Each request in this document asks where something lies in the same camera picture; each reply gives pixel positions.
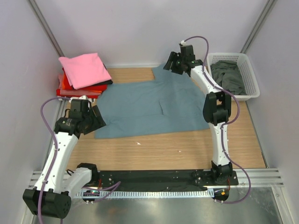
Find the blue-grey t shirt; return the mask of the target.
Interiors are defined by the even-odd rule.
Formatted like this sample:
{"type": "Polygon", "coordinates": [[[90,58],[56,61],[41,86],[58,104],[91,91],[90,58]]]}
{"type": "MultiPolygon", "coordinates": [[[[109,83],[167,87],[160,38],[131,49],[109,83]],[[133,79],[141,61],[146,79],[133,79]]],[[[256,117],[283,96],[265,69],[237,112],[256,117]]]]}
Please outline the blue-grey t shirt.
{"type": "Polygon", "coordinates": [[[97,99],[106,123],[97,139],[206,130],[205,95],[186,75],[152,69],[152,81],[112,84],[97,99]]]}

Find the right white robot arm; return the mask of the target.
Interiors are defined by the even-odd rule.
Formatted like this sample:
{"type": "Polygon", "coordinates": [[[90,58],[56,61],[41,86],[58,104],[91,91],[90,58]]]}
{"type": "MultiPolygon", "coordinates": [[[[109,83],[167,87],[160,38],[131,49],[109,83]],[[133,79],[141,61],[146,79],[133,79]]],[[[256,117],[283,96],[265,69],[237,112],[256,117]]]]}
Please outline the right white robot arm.
{"type": "Polygon", "coordinates": [[[192,78],[205,94],[203,117],[208,123],[213,140],[213,158],[210,178],[214,184],[226,185],[232,176],[232,162],[226,156],[226,123],[231,116],[231,96],[212,80],[201,60],[195,58],[192,45],[180,44],[180,52],[171,52],[165,70],[192,78]]]}

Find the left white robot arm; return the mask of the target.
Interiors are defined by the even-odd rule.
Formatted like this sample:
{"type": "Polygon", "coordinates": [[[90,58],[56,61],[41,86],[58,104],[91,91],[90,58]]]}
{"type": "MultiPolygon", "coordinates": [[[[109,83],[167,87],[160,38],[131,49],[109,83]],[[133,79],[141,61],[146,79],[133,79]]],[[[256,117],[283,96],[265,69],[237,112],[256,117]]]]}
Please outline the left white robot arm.
{"type": "Polygon", "coordinates": [[[80,163],[71,176],[64,180],[70,155],[81,135],[94,132],[106,124],[96,105],[87,96],[70,98],[71,104],[54,128],[47,161],[32,189],[26,189],[23,200],[33,215],[64,219],[70,211],[71,201],[84,186],[95,186],[99,181],[97,166],[80,163]]]}

